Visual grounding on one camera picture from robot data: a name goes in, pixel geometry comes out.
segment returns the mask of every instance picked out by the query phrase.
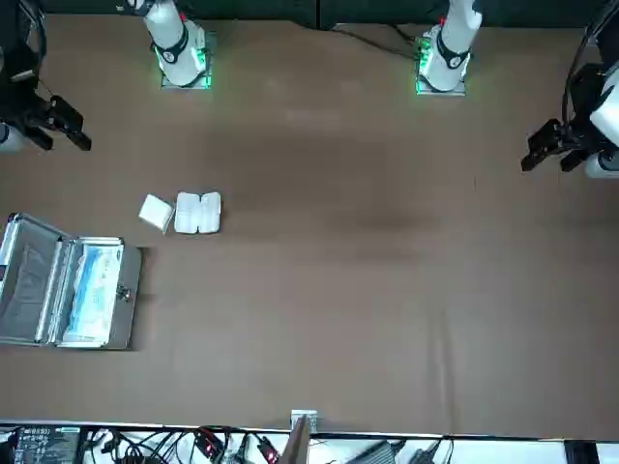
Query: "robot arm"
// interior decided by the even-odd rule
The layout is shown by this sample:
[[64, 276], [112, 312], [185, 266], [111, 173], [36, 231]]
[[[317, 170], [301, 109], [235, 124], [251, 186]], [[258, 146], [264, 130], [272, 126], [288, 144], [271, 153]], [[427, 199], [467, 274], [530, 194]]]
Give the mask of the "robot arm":
[[[39, 35], [37, 50], [29, 44], [31, 29]], [[50, 150], [48, 130], [61, 131], [80, 149], [90, 150], [82, 116], [62, 98], [46, 101], [36, 93], [44, 57], [43, 13], [36, 0], [0, 0], [0, 148], [16, 149], [25, 136]]]
[[432, 89], [456, 89], [466, 74], [471, 45], [481, 25], [478, 0], [451, 0], [444, 23], [425, 33], [428, 46], [419, 76]]
[[[611, 0], [587, 27], [566, 79], [562, 121], [551, 119], [529, 137], [529, 154], [521, 161], [530, 171], [552, 155], [564, 156], [561, 170], [587, 163], [591, 177], [619, 177], [619, 0]], [[582, 51], [596, 40], [602, 61], [576, 67]], [[572, 97], [574, 116], [568, 116]]]
[[160, 68], [173, 85], [190, 86], [206, 72], [204, 30], [181, 18], [174, 0], [126, 0], [125, 7], [144, 18]]

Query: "small white lid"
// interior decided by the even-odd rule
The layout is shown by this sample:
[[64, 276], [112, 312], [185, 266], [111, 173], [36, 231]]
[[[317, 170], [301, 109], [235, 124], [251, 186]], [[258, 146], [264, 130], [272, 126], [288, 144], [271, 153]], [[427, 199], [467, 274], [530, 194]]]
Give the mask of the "small white lid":
[[199, 227], [200, 217], [200, 197], [195, 193], [179, 192], [176, 198], [174, 230], [180, 234], [195, 234]]
[[217, 191], [202, 195], [202, 214], [198, 229], [200, 234], [213, 234], [220, 231], [221, 195]]
[[167, 230], [167, 226], [174, 214], [174, 208], [163, 200], [160, 200], [155, 195], [150, 193], [146, 195], [144, 204], [139, 210], [140, 219], [148, 222], [149, 224], [157, 227], [163, 233]]

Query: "gray device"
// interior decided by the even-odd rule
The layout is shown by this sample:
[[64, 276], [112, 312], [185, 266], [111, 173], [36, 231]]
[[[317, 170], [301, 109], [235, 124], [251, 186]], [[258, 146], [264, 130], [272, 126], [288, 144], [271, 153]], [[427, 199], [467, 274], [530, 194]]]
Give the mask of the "gray device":
[[70, 464], [79, 454], [79, 427], [42, 425], [21, 428], [14, 464]]
[[125, 349], [141, 253], [112, 237], [73, 237], [11, 215], [0, 246], [0, 343]]

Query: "green led light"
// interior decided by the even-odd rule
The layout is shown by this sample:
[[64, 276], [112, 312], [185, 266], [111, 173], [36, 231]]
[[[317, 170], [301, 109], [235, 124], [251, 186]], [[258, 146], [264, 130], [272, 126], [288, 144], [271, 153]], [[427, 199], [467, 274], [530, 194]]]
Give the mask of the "green led light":
[[206, 53], [204, 53], [204, 49], [197, 50], [196, 56], [197, 61], [199, 61], [201, 65], [206, 63]]
[[162, 70], [163, 72], [162, 56], [159, 54], [159, 51], [156, 48], [155, 48], [155, 54], [157, 55], [157, 62], [159, 64], [159, 69]]

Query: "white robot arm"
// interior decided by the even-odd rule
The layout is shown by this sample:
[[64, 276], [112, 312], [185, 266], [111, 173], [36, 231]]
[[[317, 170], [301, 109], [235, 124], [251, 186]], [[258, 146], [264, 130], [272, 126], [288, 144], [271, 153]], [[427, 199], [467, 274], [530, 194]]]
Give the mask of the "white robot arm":
[[126, 0], [126, 7], [144, 18], [160, 68], [173, 85], [190, 86], [206, 72], [204, 30], [181, 18], [173, 0]]
[[18, 152], [23, 148], [23, 135], [17, 130], [5, 123], [0, 123], [0, 153], [3, 152]]
[[619, 178], [619, 71], [615, 69], [606, 79], [600, 105], [589, 120], [610, 141], [612, 146], [606, 153], [596, 153], [587, 157], [586, 172], [594, 178]]
[[470, 50], [482, 25], [478, 0], [451, 0], [447, 17], [424, 34], [419, 77], [438, 92], [456, 89], [466, 74]]

